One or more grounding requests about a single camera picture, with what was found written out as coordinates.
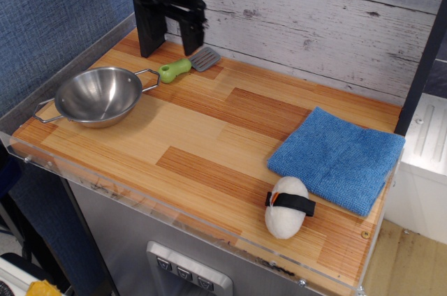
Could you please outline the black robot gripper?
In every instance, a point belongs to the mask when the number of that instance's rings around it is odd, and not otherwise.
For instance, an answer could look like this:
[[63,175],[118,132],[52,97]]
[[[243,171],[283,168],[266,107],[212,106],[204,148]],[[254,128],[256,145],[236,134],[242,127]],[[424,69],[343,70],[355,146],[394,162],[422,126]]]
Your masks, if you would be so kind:
[[206,4],[203,0],[133,0],[141,48],[159,48],[165,42],[166,17],[179,18],[186,56],[204,43]]

